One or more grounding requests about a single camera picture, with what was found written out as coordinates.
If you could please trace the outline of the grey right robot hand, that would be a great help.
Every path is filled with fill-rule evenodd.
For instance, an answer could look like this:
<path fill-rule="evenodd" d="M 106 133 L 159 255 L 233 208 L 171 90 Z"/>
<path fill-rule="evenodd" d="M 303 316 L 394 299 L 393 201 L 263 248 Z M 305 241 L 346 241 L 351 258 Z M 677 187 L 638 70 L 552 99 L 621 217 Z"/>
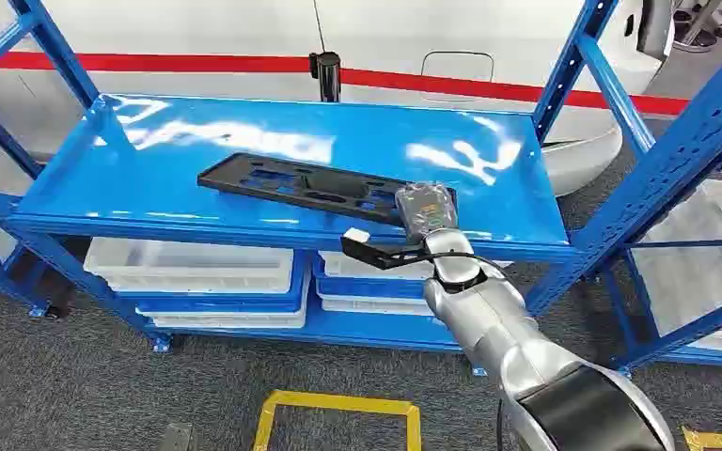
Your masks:
<path fill-rule="evenodd" d="M 409 243 L 420 243 L 436 230 L 458 227 L 456 195 L 438 182 L 406 183 L 395 203 Z"/>

